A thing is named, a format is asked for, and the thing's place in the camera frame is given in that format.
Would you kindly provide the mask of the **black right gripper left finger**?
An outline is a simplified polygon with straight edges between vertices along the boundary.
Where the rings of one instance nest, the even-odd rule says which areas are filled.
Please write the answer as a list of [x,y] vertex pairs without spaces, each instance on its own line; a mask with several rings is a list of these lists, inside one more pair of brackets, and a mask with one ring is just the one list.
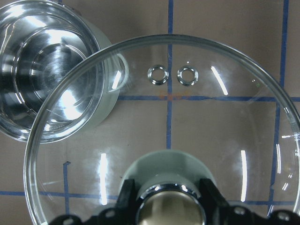
[[125,180],[116,204],[82,221],[78,216],[65,214],[53,219],[51,225],[132,225],[136,213],[135,180]]

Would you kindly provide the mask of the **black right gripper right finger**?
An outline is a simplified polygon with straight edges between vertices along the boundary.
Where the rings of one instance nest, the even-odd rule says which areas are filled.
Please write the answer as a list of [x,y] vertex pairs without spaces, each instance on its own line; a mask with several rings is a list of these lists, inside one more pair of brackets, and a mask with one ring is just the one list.
[[230,205],[208,178],[199,181],[200,203],[208,225],[298,225],[300,216],[288,210],[276,210],[261,217],[248,208]]

